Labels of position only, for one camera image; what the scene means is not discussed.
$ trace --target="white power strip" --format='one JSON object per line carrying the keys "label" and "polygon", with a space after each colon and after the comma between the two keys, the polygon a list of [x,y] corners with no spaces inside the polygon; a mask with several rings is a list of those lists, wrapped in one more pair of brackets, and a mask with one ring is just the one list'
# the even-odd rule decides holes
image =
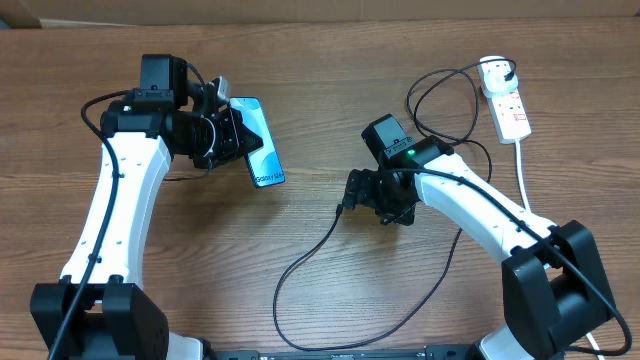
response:
{"label": "white power strip", "polygon": [[[500,59],[502,56],[486,56],[480,61]],[[509,62],[494,61],[478,65],[482,92],[487,97],[491,117],[498,137],[503,144],[513,144],[531,134],[531,126],[518,92],[518,77],[504,81],[511,71]]]}

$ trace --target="power strip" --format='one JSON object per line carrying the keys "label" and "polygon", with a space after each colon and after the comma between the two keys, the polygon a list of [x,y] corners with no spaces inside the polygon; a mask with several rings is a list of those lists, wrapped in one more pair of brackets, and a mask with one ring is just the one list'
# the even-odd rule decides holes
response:
{"label": "power strip", "polygon": [[[503,57],[486,56],[480,61],[501,58]],[[491,117],[502,144],[513,144],[531,134],[529,119],[518,92],[518,78],[504,81],[504,75],[510,71],[511,67],[507,61],[478,65],[482,92],[487,97]]]}

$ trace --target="power outlet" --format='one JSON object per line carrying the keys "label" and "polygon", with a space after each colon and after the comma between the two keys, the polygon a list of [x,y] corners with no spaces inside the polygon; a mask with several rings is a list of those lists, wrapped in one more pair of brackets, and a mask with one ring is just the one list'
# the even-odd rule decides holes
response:
{"label": "power outlet", "polygon": [[502,144],[513,144],[531,134],[531,126],[518,90],[487,98],[491,117]]}

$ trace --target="white plug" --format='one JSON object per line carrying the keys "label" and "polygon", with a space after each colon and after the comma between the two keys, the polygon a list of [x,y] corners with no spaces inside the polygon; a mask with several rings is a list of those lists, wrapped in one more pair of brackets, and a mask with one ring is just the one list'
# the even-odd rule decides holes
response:
{"label": "white plug", "polygon": [[[504,58],[502,56],[486,56],[480,61],[490,59]],[[529,119],[518,92],[518,77],[514,75],[510,81],[504,80],[504,76],[509,72],[511,72],[511,67],[507,61],[494,61],[478,65],[478,73],[482,80],[482,92],[487,97],[491,117],[496,125],[500,142],[503,144],[513,144],[531,134]]]}
{"label": "white plug", "polygon": [[[503,56],[485,56],[480,61],[504,59]],[[482,81],[482,92],[487,98],[506,95],[518,88],[518,75],[511,80],[505,76],[511,72],[508,61],[492,61],[478,65],[478,74]]]}

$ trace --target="wooden surface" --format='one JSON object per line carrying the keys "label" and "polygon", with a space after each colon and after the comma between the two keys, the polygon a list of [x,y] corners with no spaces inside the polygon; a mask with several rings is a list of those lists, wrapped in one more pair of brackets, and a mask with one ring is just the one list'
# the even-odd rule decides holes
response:
{"label": "wooden surface", "polygon": [[[79,109],[135,87],[144,53],[181,56],[207,79],[227,76],[234,95],[260,98],[287,176],[257,191],[238,161],[206,180],[162,186],[145,292],[173,331],[217,349],[291,350],[274,330],[273,290],[327,231],[349,171],[374,166],[360,132],[393,113],[416,136],[403,110],[414,79],[504,54],[518,61],[534,129],[523,144],[531,205],[593,231],[617,305],[640,336],[638,34],[638,18],[0,32],[0,358],[45,358],[29,297],[71,255],[100,163]],[[454,80],[420,116],[463,134],[472,100],[466,80]],[[90,112],[94,121],[103,108]],[[513,147],[498,143],[484,100],[473,138],[493,156],[495,186],[517,200]],[[477,148],[457,151],[486,175]],[[191,173],[177,159],[170,175]],[[417,213],[412,227],[382,227],[372,210],[345,211],[325,248],[286,283],[284,332],[335,345],[403,318],[440,276],[456,230],[433,210]],[[433,298],[370,348],[472,342],[504,322],[501,299],[499,266],[463,235]],[[621,344],[614,322],[595,336],[603,347]]]}

